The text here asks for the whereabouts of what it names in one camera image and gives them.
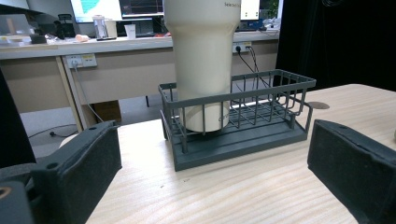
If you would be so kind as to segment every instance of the power socket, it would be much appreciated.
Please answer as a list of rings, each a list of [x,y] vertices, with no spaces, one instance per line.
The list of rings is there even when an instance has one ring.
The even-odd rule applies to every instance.
[[[81,55],[67,55],[66,60],[69,68],[74,68],[75,64],[77,67],[82,67]]]
[[[96,63],[96,58],[93,53],[81,55],[67,55],[66,60],[67,66],[69,68],[74,68],[75,63],[77,64],[77,67],[93,67],[98,65]]]
[[[233,43],[233,53],[238,52],[238,50],[236,50],[238,47],[240,48],[241,53],[248,52],[249,51],[248,47],[251,47],[251,41]]]

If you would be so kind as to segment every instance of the bottle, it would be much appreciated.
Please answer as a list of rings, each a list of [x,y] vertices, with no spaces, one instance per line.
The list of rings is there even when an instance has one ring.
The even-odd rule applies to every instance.
[[[92,17],[92,19],[93,26],[95,27],[96,39],[108,38],[105,17],[101,15],[95,15]]]

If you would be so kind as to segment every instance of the monitor screen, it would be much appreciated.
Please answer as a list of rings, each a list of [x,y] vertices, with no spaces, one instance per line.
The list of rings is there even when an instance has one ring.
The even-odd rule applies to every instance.
[[[120,0],[123,19],[163,16],[163,0]]]
[[[241,0],[241,21],[257,21],[260,13],[260,0]]]
[[[122,20],[119,0],[71,0],[71,3],[77,23],[93,22],[94,15],[113,21]]]

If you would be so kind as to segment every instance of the light wood tabletop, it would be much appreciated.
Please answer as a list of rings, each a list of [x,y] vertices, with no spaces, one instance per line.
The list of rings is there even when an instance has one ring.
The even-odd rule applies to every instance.
[[[306,141],[179,172],[160,120],[119,127],[122,169],[88,223],[357,223],[307,168],[313,121],[396,149],[396,92],[351,84],[306,101],[330,107],[314,109]]]

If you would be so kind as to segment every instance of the metal wire rack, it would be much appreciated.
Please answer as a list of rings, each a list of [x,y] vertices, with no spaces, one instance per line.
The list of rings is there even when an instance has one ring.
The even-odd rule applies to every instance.
[[[313,109],[304,100],[315,85],[313,78],[273,70],[233,76],[227,94],[178,101],[177,84],[161,84],[163,133],[172,144],[175,170],[306,140]],[[224,126],[221,120],[223,128],[206,132],[205,105],[213,103],[220,103],[221,115],[224,104],[230,105],[229,122]],[[188,130],[181,120],[187,107],[197,105],[203,109],[202,132]],[[305,107],[303,127],[296,117]]]

